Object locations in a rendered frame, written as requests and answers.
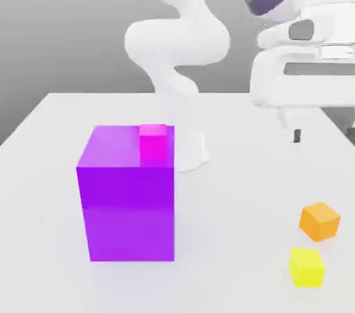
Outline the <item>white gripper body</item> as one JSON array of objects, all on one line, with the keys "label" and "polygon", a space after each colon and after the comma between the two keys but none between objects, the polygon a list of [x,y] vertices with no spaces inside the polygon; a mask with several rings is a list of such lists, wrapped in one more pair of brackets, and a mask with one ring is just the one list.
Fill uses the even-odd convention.
[{"label": "white gripper body", "polygon": [[250,97],[260,107],[355,107],[355,75],[285,75],[288,63],[312,63],[317,49],[268,49],[254,59]]}]

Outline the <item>small orange cube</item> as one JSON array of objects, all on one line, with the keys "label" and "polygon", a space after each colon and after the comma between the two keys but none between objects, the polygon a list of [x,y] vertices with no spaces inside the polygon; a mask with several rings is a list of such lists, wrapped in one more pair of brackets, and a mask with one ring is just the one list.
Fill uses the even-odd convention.
[{"label": "small orange cube", "polygon": [[302,209],[299,227],[314,242],[321,242],[336,236],[340,215],[324,202],[318,202]]}]

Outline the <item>small magenta cube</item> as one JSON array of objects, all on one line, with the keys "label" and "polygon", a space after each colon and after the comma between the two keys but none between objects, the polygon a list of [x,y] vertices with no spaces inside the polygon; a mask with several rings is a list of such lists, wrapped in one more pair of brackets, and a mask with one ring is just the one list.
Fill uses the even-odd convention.
[{"label": "small magenta cube", "polygon": [[142,159],[165,159],[166,144],[167,127],[165,124],[139,126],[139,152]]}]

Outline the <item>small yellow cube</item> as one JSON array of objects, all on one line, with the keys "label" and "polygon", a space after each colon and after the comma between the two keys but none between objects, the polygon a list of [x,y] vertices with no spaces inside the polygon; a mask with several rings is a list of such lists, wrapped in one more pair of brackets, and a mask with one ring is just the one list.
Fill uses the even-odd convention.
[{"label": "small yellow cube", "polygon": [[288,266],[294,286],[322,286],[325,266],[317,249],[292,248]]}]

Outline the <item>large purple box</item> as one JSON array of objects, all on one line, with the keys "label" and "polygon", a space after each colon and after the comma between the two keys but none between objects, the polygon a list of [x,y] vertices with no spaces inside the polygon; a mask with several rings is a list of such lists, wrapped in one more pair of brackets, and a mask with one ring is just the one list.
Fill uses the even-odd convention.
[{"label": "large purple box", "polygon": [[175,259],[174,140],[165,159],[142,159],[138,125],[98,125],[76,166],[93,262]]}]

